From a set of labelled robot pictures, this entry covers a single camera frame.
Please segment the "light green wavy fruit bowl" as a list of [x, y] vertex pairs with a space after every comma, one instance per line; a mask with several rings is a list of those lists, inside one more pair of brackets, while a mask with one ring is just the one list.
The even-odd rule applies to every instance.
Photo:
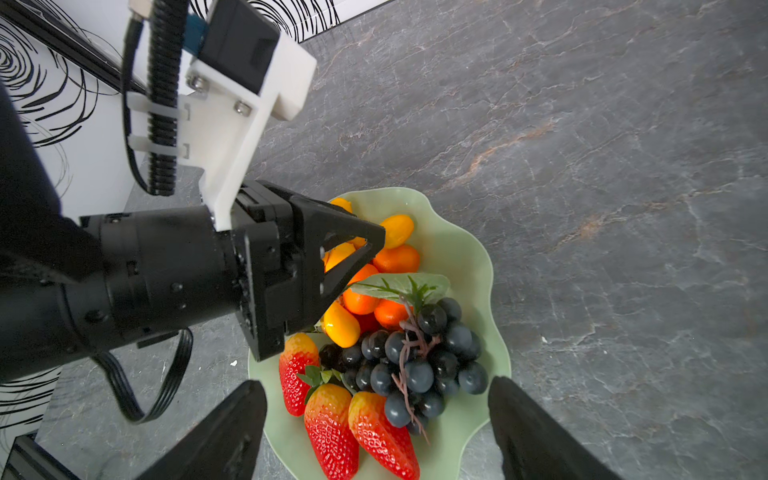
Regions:
[[[420, 269], [450, 282], [449, 296], [463, 310], [463, 320], [482, 343], [480, 363], [490, 377], [511, 374], [507, 346], [491, 311], [493, 265], [481, 242], [438, 215], [421, 192], [404, 187], [351, 191], [344, 195], [359, 217], [378, 223], [395, 214], [415, 222], [409, 239], [421, 255]], [[302, 419], [284, 407], [278, 360], [248, 361], [248, 376], [266, 392], [268, 413], [255, 472], [257, 479], [321, 479], [324, 474], [307, 438]], [[486, 394], [450, 397], [445, 412], [430, 421], [427, 435], [413, 441], [421, 478], [460, 479], [463, 464], [478, 468], [476, 478], [492, 479], [500, 469], [494, 442], [475, 437], [489, 422]]]

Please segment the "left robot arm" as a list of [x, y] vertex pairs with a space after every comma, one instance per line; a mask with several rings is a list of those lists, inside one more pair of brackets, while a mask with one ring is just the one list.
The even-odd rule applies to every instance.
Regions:
[[280, 354], [383, 248], [383, 227], [268, 182], [232, 226], [207, 208], [63, 216], [1, 100], [1, 378], [9, 382], [235, 314], [253, 357]]

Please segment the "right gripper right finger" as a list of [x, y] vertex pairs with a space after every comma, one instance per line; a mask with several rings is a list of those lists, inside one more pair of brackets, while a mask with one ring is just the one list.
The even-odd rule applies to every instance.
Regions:
[[488, 408], [506, 479], [619, 479], [511, 379], [493, 378]]

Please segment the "fake orange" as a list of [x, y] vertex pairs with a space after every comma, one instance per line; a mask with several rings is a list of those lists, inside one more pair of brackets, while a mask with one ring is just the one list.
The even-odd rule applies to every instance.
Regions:
[[420, 267], [420, 254], [411, 245], [382, 249], [372, 263], [380, 273], [415, 273]]
[[398, 302], [381, 299], [374, 309], [376, 321], [388, 330], [399, 330], [400, 323], [409, 319], [407, 308]]
[[[374, 265], [367, 264], [352, 277], [349, 284], [353, 285], [378, 273], [379, 271]], [[351, 288], [346, 289], [342, 294], [343, 306], [354, 315], [364, 316], [372, 314], [378, 303], [378, 298], [356, 293]]]

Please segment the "fake kumquat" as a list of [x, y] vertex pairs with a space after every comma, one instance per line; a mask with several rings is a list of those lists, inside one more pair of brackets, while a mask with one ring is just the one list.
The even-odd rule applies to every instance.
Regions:
[[324, 313], [321, 327], [329, 339], [341, 348], [352, 347], [361, 335], [357, 318], [338, 301], [334, 301]]
[[404, 245], [415, 230], [414, 220], [407, 214], [391, 216], [380, 223], [385, 229], [385, 249], [395, 249]]
[[366, 240], [362, 237], [356, 237], [349, 242], [344, 242], [332, 248], [324, 256], [325, 272], [328, 273], [343, 260], [355, 253], [359, 248], [366, 245]]
[[348, 201], [345, 198], [342, 198], [342, 197], [334, 198], [333, 200], [330, 201], [330, 204], [334, 205], [334, 206], [337, 206], [337, 207], [340, 207], [340, 208], [342, 208], [343, 210], [345, 210], [346, 212], [348, 212], [350, 214], [354, 213], [353, 206], [352, 206], [351, 202]]

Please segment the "fake strawberry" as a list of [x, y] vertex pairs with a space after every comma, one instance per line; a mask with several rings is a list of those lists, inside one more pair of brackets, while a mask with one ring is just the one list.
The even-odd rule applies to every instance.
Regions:
[[279, 376], [284, 405], [289, 414], [301, 417], [305, 411], [305, 400], [311, 385], [301, 375], [306, 368], [319, 367], [319, 350], [306, 333], [297, 333], [285, 341], [283, 352], [279, 356]]
[[380, 323], [377, 321], [373, 313], [365, 315], [356, 315], [358, 324], [360, 326], [360, 332], [362, 335], [372, 333], [381, 329]]
[[352, 479], [360, 463], [359, 446], [348, 423], [352, 394], [340, 376], [308, 365], [298, 377], [308, 385], [304, 426], [327, 479]]
[[358, 392], [349, 404], [348, 425], [358, 444], [400, 479], [417, 480], [421, 470], [406, 427], [394, 427], [385, 415], [384, 397]]

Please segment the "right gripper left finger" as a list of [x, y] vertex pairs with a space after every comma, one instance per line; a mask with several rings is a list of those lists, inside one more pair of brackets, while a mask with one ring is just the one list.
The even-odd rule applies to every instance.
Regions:
[[267, 408], [267, 398], [261, 383], [255, 380], [243, 382], [140, 477], [252, 478]]

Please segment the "dark fake grape bunch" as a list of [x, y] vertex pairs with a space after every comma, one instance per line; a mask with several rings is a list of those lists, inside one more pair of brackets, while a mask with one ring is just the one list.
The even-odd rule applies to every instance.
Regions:
[[319, 367], [339, 375], [352, 393], [384, 397], [385, 415], [394, 427], [423, 436], [429, 420], [444, 412], [448, 396], [487, 390], [488, 373], [479, 363], [483, 343], [463, 323], [446, 276], [379, 273], [348, 288], [403, 304], [409, 319], [399, 330], [381, 326], [361, 334], [349, 348], [331, 342], [320, 350]]

